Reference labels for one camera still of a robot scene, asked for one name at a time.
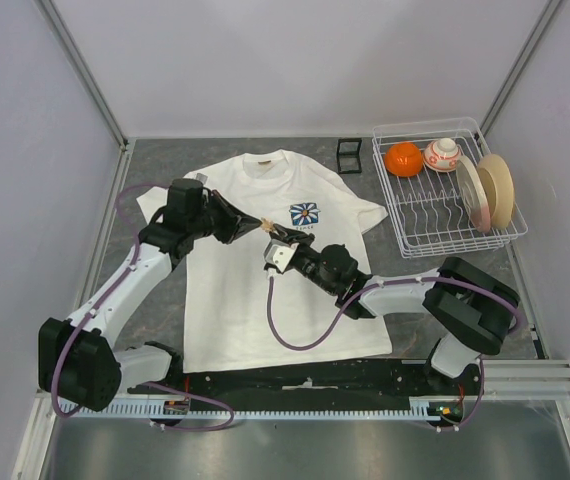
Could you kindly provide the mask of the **small beige brooch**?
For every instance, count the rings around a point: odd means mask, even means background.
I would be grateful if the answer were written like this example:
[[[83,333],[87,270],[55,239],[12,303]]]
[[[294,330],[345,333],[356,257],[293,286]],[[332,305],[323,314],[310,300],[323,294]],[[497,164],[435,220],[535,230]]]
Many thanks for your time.
[[[276,224],[273,221],[266,219],[266,218],[261,219],[260,228],[267,234],[277,234],[278,233]]]

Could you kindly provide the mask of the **white t-shirt with flower print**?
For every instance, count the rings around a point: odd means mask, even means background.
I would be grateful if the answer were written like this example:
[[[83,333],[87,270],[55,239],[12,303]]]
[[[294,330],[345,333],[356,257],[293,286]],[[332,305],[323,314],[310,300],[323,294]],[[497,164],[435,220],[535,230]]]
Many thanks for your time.
[[[287,150],[245,153],[194,170],[242,211],[314,234],[313,247],[343,244],[369,272],[363,236],[384,207],[358,197],[339,175]],[[273,283],[264,269],[268,235],[256,229],[230,245],[198,240],[185,260],[187,373],[241,370],[389,354],[383,318],[340,316],[334,297],[295,271]]]

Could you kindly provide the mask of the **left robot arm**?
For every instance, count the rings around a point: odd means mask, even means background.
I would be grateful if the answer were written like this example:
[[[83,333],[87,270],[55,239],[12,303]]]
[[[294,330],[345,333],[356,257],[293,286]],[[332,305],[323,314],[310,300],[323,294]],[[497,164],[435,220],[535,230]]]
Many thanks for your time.
[[[136,234],[123,263],[107,282],[64,320],[50,318],[38,334],[38,382],[50,393],[55,412],[65,399],[77,408],[105,409],[114,397],[151,382],[173,393],[184,382],[174,353],[160,344],[117,352],[115,342],[133,313],[193,250],[214,237],[230,244],[261,222],[197,179],[177,179],[164,205]]]

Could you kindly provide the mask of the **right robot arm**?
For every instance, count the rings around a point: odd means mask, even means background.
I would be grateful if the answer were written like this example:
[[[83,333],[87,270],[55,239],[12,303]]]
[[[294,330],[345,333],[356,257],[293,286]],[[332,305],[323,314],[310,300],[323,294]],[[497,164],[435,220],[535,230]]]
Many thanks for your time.
[[[270,236],[264,252],[269,274],[299,273],[334,297],[340,316],[431,314],[446,330],[422,371],[434,393],[448,392],[481,357],[497,355],[505,338],[526,322],[513,289],[459,257],[416,275],[375,276],[361,271],[343,245],[316,251],[311,234],[271,222],[263,228]]]

